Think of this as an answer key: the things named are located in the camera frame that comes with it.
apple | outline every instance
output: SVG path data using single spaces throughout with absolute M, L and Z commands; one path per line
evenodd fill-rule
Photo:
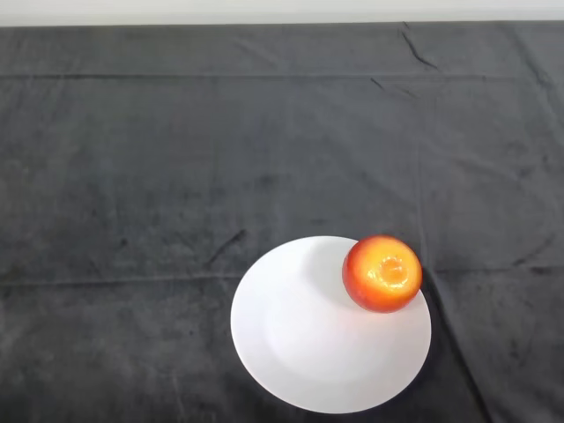
M 417 295 L 422 280 L 415 253 L 387 235 L 365 238 L 351 248 L 343 262 L 343 282 L 352 300 L 370 310 L 389 313 Z

